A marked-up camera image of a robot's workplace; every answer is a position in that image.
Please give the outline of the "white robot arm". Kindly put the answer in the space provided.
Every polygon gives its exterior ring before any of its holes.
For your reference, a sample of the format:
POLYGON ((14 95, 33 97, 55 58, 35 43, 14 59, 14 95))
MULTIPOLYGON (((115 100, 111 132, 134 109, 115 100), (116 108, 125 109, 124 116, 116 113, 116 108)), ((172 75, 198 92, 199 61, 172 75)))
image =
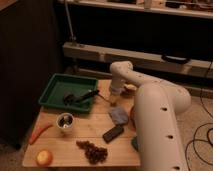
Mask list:
POLYGON ((110 92, 119 96, 126 82, 137 87, 134 96, 140 171, 189 171, 176 115, 191 105, 184 87, 133 70, 130 61, 110 65, 110 92))

